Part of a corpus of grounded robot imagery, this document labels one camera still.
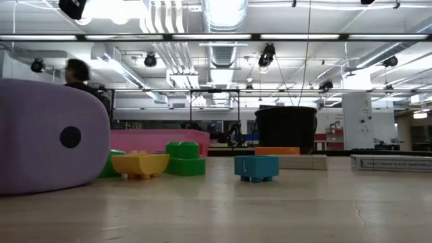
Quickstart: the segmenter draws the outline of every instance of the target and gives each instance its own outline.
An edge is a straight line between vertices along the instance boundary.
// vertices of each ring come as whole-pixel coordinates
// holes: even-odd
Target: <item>purple cushion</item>
[[[0,79],[0,195],[89,183],[109,153],[103,104],[81,90]]]

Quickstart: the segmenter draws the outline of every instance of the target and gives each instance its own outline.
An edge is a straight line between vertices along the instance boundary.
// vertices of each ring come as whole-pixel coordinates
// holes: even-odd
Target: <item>floor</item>
[[[273,182],[207,175],[103,179],[80,188],[0,198],[0,242],[430,242],[432,174],[281,170]]]

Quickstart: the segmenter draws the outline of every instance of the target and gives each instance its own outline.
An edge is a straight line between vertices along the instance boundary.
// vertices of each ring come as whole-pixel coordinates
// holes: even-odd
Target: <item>man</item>
[[[92,88],[84,83],[85,81],[90,80],[90,69],[85,62],[79,59],[69,59],[65,69],[65,79],[65,86],[77,88],[92,94],[102,102],[108,114],[110,114],[111,101],[106,96],[99,93],[97,89]]]

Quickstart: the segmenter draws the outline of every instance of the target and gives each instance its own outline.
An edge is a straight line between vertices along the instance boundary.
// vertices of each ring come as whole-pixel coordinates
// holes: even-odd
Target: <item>black cylinder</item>
[[[317,110],[310,107],[272,107],[255,112],[259,146],[300,147],[309,154],[314,147]]]

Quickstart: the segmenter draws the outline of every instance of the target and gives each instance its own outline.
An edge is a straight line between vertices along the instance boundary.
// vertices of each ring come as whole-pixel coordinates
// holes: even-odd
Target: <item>orange block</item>
[[[255,147],[255,155],[299,155],[298,147]]]

